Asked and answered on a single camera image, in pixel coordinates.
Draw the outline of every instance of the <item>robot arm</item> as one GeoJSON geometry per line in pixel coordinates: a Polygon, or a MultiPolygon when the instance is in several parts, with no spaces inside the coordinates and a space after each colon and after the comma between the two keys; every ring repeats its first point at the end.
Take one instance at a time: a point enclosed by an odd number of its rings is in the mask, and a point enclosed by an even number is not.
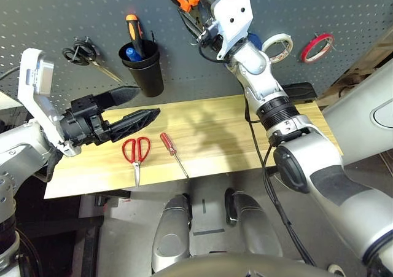
{"type": "Polygon", "coordinates": [[[283,182],[309,193],[340,238],[369,268],[393,272],[393,199],[350,180],[340,153],[305,115],[299,114],[271,74],[267,55],[246,39],[250,0],[217,0],[212,19],[198,38],[202,46],[220,37],[217,60],[237,77],[252,112],[258,115],[274,150],[283,182]]]}
{"type": "Polygon", "coordinates": [[[53,63],[45,59],[43,51],[23,52],[18,99],[34,119],[0,134],[0,275],[6,272],[7,276],[19,276],[14,195],[23,182],[44,166],[47,166],[44,181],[49,182],[63,155],[79,154],[84,144],[116,142],[148,126],[160,113],[159,109],[148,109],[133,112],[112,124],[103,120],[101,114],[105,109],[127,102],[139,93],[136,87],[119,87],[76,99],[64,114],[58,114],[47,98],[52,72],[53,63]]]}

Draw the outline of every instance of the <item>wooden table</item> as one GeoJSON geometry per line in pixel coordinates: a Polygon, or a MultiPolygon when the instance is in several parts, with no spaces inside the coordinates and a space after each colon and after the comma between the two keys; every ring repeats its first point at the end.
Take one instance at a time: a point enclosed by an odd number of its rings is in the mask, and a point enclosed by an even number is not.
{"type": "MultiPolygon", "coordinates": [[[[122,144],[129,138],[148,137],[150,154],[141,164],[141,185],[184,179],[174,157],[160,140],[165,131],[176,145],[177,154],[189,176],[260,168],[248,123],[244,119],[243,96],[203,99],[106,111],[103,116],[115,122],[124,115],[144,108],[160,108],[157,119],[145,129],[116,143],[82,147],[76,157],[64,157],[47,184],[45,198],[65,197],[134,186],[134,171],[122,155],[122,144]]],[[[338,146],[315,102],[297,106],[338,146]]],[[[254,124],[262,155],[268,148],[262,125],[254,124]]],[[[273,156],[268,166],[274,165],[273,156]]]]}

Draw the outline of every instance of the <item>hanging tool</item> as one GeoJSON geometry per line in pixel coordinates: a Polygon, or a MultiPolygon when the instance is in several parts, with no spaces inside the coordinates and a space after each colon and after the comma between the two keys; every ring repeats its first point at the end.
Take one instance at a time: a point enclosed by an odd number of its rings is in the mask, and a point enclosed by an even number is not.
{"type": "Polygon", "coordinates": [[[164,143],[166,149],[167,149],[167,150],[169,151],[169,153],[171,154],[171,156],[174,156],[174,158],[176,159],[177,163],[179,164],[179,166],[181,167],[183,173],[185,174],[185,177],[186,177],[187,179],[190,179],[190,177],[188,176],[187,172],[185,171],[185,169],[184,169],[182,163],[180,162],[179,157],[177,157],[177,155],[176,155],[177,150],[176,150],[176,148],[174,147],[174,145],[173,145],[172,141],[170,140],[169,136],[168,136],[166,133],[161,133],[161,134],[160,134],[160,138],[161,138],[161,140],[163,141],[163,143],[164,143]]]}
{"type": "Polygon", "coordinates": [[[134,176],[135,176],[135,186],[139,187],[139,182],[141,180],[141,163],[146,159],[147,154],[150,151],[150,140],[147,137],[139,137],[138,139],[128,139],[123,143],[122,152],[124,158],[134,166],[134,176]],[[142,141],[147,142],[147,150],[145,155],[142,156],[142,141]],[[131,143],[131,159],[127,156],[126,147],[128,143],[131,143]]]}
{"type": "Polygon", "coordinates": [[[142,59],[146,57],[142,41],[142,29],[136,15],[129,14],[125,17],[130,34],[131,42],[133,43],[135,51],[141,56],[142,59]]]}
{"type": "Polygon", "coordinates": [[[171,0],[171,1],[179,7],[179,13],[182,17],[182,20],[195,21],[195,24],[197,25],[198,29],[202,33],[203,30],[202,18],[198,10],[198,3],[200,0],[171,0]]]}
{"type": "Polygon", "coordinates": [[[75,43],[72,48],[64,48],[62,54],[68,60],[68,62],[72,64],[81,66],[92,64],[93,67],[97,68],[111,79],[114,79],[116,82],[122,82],[121,78],[96,62],[97,52],[94,49],[94,46],[89,43],[88,37],[85,41],[80,41],[75,38],[75,43]]]}

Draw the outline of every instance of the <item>pen holder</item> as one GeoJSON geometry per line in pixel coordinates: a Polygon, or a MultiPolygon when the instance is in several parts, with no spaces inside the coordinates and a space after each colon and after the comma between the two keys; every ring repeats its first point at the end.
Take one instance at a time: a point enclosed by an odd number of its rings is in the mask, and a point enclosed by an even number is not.
{"type": "Polygon", "coordinates": [[[160,52],[158,46],[153,41],[143,40],[144,52],[146,58],[142,61],[132,62],[127,57],[125,51],[127,48],[134,48],[129,42],[119,50],[119,57],[122,59],[124,66],[128,68],[134,77],[134,80],[146,97],[156,97],[164,90],[160,69],[160,52]]]}

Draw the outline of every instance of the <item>pegboard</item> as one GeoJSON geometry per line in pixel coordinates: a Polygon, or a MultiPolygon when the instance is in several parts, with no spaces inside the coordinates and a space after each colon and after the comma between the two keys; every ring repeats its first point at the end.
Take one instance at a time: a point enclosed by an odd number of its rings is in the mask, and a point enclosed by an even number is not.
{"type": "MultiPolygon", "coordinates": [[[[124,107],[168,103],[241,93],[235,77],[222,64],[200,57],[170,0],[0,0],[0,71],[20,62],[24,49],[44,50],[55,62],[52,103],[63,110],[72,99],[97,94],[118,84],[92,66],[68,63],[61,55],[74,37],[88,36],[100,52],[99,62],[134,84],[117,52],[129,42],[127,14],[136,14],[160,47],[165,90],[156,98],[139,95],[124,107]]],[[[262,41],[277,33],[292,36],[294,49],[273,65],[281,84],[309,82],[323,93],[378,37],[392,25],[393,0],[251,0],[254,20],[250,32],[262,41]],[[299,60],[315,34],[332,33],[335,50],[314,64],[299,60]]],[[[0,83],[0,90],[16,98],[17,74],[0,83]]]]}

